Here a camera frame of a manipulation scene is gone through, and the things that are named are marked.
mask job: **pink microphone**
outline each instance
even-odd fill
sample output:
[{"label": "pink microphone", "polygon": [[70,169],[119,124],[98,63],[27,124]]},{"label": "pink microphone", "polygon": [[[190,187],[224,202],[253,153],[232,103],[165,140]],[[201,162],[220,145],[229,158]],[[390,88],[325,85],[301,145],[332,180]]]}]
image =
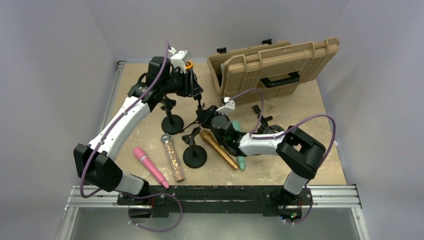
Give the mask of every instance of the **pink microphone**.
[{"label": "pink microphone", "polygon": [[165,177],[162,175],[162,173],[158,170],[158,168],[153,164],[152,161],[150,161],[149,157],[147,156],[146,152],[141,147],[136,147],[132,151],[134,153],[134,156],[147,168],[147,170],[153,175],[153,177],[166,189],[170,188],[170,185],[168,184]]}]

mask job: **table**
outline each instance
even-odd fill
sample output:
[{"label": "table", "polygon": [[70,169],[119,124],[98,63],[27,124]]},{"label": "table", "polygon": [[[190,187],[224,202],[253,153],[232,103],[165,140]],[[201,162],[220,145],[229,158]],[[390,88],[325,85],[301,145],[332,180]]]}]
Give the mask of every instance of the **table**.
[{"label": "table", "polygon": [[[124,65],[120,81],[115,89],[111,115],[114,116],[122,106],[130,87],[135,84],[142,73],[147,72],[146,63],[126,63]],[[210,105],[220,106],[216,92],[213,90],[211,75],[206,63],[194,63],[194,72],[198,82],[204,89],[202,102],[205,107]],[[176,100],[176,106],[172,110],[184,119],[184,125],[196,119],[195,110],[197,102],[192,98],[169,95],[170,99]],[[233,120],[239,120],[242,131],[252,130],[258,118],[252,106],[261,105],[261,102],[248,103],[236,106],[236,110],[228,116]],[[266,99],[264,102],[264,115],[273,116],[270,125],[277,124],[287,129],[301,120],[313,114],[325,113],[324,104],[316,81],[301,84],[296,91],[287,96]],[[185,181],[175,182],[168,159],[164,152],[160,137],[163,134],[161,121],[166,116],[160,109],[160,105],[146,117],[129,136],[122,146],[116,159],[117,165],[124,171],[146,179],[151,185],[159,183],[152,177],[146,168],[133,156],[135,147],[143,148],[157,168],[162,172],[170,185],[282,185],[290,172],[289,167],[279,156],[257,155],[246,158],[245,170],[232,170],[215,152],[203,142],[200,136],[196,137],[196,143],[205,148],[207,152],[206,164],[200,168],[192,169],[183,163],[183,152],[188,147],[181,136],[191,133],[195,127],[189,127],[182,134],[173,137],[173,144],[177,155],[182,163]],[[324,117],[315,118],[302,125],[302,130],[310,134],[324,146],[328,146],[331,139],[329,122]],[[345,185],[345,177],[340,164],[336,147],[333,146],[326,161],[318,170],[316,177],[310,181],[310,185]]]}]

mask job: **sequined microphone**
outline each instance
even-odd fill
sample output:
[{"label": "sequined microphone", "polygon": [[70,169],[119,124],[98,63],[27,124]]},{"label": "sequined microphone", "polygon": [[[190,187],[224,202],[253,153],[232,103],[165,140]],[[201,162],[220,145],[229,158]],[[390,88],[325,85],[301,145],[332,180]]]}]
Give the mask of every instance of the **sequined microphone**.
[{"label": "sequined microphone", "polygon": [[180,161],[178,160],[177,153],[175,152],[171,135],[168,133],[163,134],[160,138],[160,141],[162,142],[163,148],[165,149],[166,155],[168,156],[169,164],[172,168],[175,181],[177,183],[184,181],[186,178],[184,177]]}]

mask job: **black round base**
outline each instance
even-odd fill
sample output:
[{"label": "black round base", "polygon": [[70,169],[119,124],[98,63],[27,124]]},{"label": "black round base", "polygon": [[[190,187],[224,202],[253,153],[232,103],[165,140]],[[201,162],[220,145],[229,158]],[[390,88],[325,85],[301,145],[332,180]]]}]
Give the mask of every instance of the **black round base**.
[{"label": "black round base", "polygon": [[172,114],[172,120],[173,120],[173,124],[170,123],[170,118],[169,117],[165,117],[162,120],[162,131],[164,133],[170,134],[170,135],[175,135],[179,132],[181,132],[181,130],[183,130],[184,128],[184,121],[183,119],[175,114]]},{"label": "black round base", "polygon": [[194,147],[196,148],[196,156],[193,156],[192,148],[187,147],[182,154],[182,160],[184,161],[185,165],[187,165],[187,167],[198,169],[205,165],[206,159],[208,159],[208,154],[206,154],[206,150],[203,147],[199,145]]}]

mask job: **gray wall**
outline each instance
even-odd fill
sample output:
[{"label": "gray wall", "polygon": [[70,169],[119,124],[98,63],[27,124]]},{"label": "gray wall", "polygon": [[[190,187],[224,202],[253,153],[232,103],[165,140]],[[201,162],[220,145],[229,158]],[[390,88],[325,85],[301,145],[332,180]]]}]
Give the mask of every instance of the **gray wall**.
[{"label": "gray wall", "polygon": [[0,239],[54,239],[114,59],[83,0],[0,1]]},{"label": "gray wall", "polygon": [[371,239],[424,239],[424,2],[349,1],[319,76]]},{"label": "gray wall", "polygon": [[114,57],[150,60],[164,38],[205,60],[217,48],[258,45],[264,39],[322,41],[348,0],[86,0]]}]

